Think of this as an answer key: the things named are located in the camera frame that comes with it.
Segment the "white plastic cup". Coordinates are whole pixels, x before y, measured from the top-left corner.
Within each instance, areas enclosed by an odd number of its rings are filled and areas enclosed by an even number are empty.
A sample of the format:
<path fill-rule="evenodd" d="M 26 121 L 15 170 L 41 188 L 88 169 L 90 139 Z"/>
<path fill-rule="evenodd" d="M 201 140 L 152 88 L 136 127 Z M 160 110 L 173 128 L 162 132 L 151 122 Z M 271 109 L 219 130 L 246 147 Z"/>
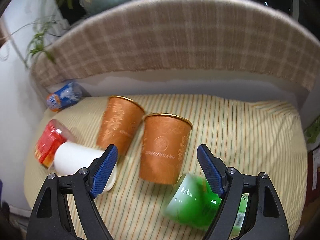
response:
<path fill-rule="evenodd" d="M 118 149 L 115 145 L 105 150 L 65 142 L 56 151 L 54 168 L 62 176 L 74 176 L 92 198 L 110 191 L 117 178 Z"/>

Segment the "blue orange drink can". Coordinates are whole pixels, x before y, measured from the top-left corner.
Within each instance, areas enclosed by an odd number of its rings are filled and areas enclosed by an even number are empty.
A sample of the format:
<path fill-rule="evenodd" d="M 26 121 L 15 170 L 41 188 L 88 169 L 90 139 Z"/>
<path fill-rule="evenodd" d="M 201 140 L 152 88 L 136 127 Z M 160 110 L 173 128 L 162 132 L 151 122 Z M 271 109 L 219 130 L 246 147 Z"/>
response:
<path fill-rule="evenodd" d="M 46 104 L 51 111 L 59 112 L 78 103 L 81 98 L 82 90 L 80 85 L 75 81 L 71 81 L 60 90 L 49 94 L 46 99 Z"/>

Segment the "green plastic jar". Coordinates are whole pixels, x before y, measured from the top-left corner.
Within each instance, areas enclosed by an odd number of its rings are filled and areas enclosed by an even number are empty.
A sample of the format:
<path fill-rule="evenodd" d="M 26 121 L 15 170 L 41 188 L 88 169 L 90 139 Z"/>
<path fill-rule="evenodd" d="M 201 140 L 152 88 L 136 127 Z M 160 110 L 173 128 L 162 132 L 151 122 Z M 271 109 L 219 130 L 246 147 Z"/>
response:
<path fill-rule="evenodd" d="M 169 220 L 207 231 L 221 202 L 205 178 L 186 173 L 166 197 L 161 212 Z"/>

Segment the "green potted plant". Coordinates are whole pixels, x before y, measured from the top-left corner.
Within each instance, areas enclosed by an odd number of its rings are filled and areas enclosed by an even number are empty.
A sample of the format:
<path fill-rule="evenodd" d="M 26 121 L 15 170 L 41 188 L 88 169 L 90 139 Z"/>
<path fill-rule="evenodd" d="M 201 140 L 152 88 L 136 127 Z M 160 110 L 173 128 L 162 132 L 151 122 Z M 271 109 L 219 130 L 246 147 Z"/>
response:
<path fill-rule="evenodd" d="M 27 69 L 40 56 L 54 62 L 49 46 L 86 16 L 80 0 L 7 0 L 1 16 L 7 52 L 1 61 L 15 54 Z"/>

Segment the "red snack canister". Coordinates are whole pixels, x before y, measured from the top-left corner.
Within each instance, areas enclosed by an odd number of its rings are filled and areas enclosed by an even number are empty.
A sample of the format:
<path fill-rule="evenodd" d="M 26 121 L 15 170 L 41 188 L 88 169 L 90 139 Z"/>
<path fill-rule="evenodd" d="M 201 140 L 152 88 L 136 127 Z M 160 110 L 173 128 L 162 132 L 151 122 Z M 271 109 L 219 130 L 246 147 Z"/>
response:
<path fill-rule="evenodd" d="M 67 141 L 76 142 L 76 137 L 58 120 L 50 120 L 36 143 L 35 158 L 42 166 L 50 168 L 55 152 Z"/>

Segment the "orange paper cup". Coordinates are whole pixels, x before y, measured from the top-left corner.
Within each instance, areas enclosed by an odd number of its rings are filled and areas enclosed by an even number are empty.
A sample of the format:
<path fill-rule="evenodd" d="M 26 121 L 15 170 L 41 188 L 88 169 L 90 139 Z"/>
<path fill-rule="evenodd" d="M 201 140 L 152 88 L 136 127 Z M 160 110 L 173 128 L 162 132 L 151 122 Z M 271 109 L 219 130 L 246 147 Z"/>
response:
<path fill-rule="evenodd" d="M 97 145 L 106 149 L 114 144 L 125 155 L 142 122 L 145 111 L 130 98 L 113 95 L 108 98 L 97 137 Z"/>
<path fill-rule="evenodd" d="M 156 184 L 176 184 L 192 128 L 188 119 L 178 115 L 145 116 L 139 177 Z"/>

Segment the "plaid beige sofa backrest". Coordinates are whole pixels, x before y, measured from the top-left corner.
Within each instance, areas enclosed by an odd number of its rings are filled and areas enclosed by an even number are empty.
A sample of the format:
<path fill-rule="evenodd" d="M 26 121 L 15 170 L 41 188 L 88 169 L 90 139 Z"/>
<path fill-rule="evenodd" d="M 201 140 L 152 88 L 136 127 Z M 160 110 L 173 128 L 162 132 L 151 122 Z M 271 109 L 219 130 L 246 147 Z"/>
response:
<path fill-rule="evenodd" d="M 250 0 L 132 0 L 89 17 L 40 55 L 44 87 L 109 72 L 204 69 L 257 73 L 313 89 L 319 40 Z"/>

